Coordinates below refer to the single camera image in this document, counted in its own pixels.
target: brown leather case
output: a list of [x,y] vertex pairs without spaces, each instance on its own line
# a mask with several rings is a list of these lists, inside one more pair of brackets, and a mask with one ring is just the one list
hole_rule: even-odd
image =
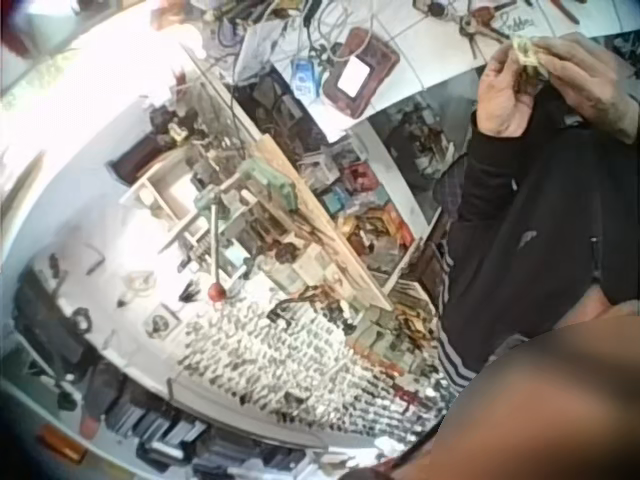
[[[367,40],[368,35],[369,31],[364,28],[353,28],[340,49],[338,57],[345,58],[353,52],[358,51],[363,42]],[[325,97],[327,97],[338,110],[351,118],[359,118],[364,113],[378,90],[378,87],[384,79],[389,76],[398,62],[400,62],[398,52],[389,47],[373,33],[367,46],[362,52],[356,55],[356,58],[371,68],[371,72],[369,72],[369,76],[356,95],[356,98],[350,97],[338,88],[338,81],[347,66],[348,60],[336,62],[333,70],[331,70],[329,74],[329,78],[327,78],[322,86]]]

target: wire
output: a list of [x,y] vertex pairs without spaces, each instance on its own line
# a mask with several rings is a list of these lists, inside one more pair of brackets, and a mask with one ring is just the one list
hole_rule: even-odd
[[[344,57],[339,57],[338,55],[335,55],[332,51],[331,51],[331,47],[336,43],[336,39],[340,38],[342,36],[342,34],[345,31],[345,28],[349,25],[349,17],[351,17],[353,15],[353,11],[350,9],[349,6],[346,5],[346,3],[344,3],[345,0],[332,0],[330,2],[328,2],[327,4],[325,4],[325,6],[322,8],[322,10],[320,11],[320,13],[318,14],[318,20],[316,22],[316,28],[318,30],[318,34],[320,35],[320,37],[327,43],[327,54],[329,55],[329,57],[335,61],[335,62],[345,62],[347,60],[349,60],[351,57],[354,57],[356,55],[359,55],[360,53],[362,53],[364,51],[364,49],[367,47],[367,45],[369,44],[369,41],[371,40],[371,37],[373,35],[373,20],[374,20],[374,16],[375,16],[375,5],[374,5],[374,0],[369,0],[369,6],[370,6],[370,15],[369,15],[369,32],[367,33],[367,38],[362,42],[362,45],[360,45],[359,48],[357,48],[354,52],[344,56]],[[322,31],[322,27],[321,25],[323,24],[323,18],[326,15],[327,11],[329,10],[329,7],[331,5],[335,5],[336,3],[340,4],[340,6],[342,7],[342,11],[344,13],[344,17],[340,17],[338,20],[336,20],[336,22],[334,22],[333,26],[330,28],[328,33],[325,33]],[[334,36],[334,38],[331,38],[331,35],[338,30],[338,34]]]

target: hand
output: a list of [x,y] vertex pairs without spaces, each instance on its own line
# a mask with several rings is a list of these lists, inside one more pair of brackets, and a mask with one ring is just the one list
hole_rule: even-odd
[[493,54],[478,87],[478,130],[492,137],[520,137],[533,111],[533,95],[517,93],[522,66],[510,44]]
[[587,121],[632,144],[638,134],[640,107],[620,84],[624,62],[582,35],[539,38],[538,60],[551,83]]

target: fingers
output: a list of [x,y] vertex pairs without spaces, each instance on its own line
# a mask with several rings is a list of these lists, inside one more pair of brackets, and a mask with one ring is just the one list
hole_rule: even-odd
[[563,35],[562,39],[580,45],[587,53],[607,65],[607,67],[616,72],[620,77],[627,78],[633,75],[633,67],[631,65],[599,43],[588,39],[582,33],[569,33]]
[[504,78],[506,81],[515,83],[520,76],[520,72],[522,72],[522,65],[520,65],[520,62],[518,61],[516,52],[513,49],[510,49],[500,77]]
[[538,60],[549,72],[563,83],[579,91],[592,91],[593,78],[571,62],[560,60],[546,53],[539,53]]
[[569,61],[591,76],[615,76],[612,68],[588,53],[577,43],[559,38],[541,37],[533,44],[561,60]]
[[505,63],[509,58],[509,52],[511,51],[511,44],[505,43],[495,51],[495,53],[491,56],[489,61],[487,62],[487,68],[485,72],[498,75],[502,73],[504,69]]

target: pliers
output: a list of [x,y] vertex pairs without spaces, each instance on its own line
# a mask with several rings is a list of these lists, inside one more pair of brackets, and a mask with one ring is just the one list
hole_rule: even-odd
[[510,37],[506,33],[502,33],[501,31],[491,27],[482,25],[476,18],[471,15],[463,15],[460,17],[460,35],[469,39],[469,45],[471,46],[471,53],[473,54],[474,60],[478,58],[478,53],[476,52],[476,46],[473,42],[476,35],[482,35],[483,37],[491,38],[498,43],[504,43],[509,40]]

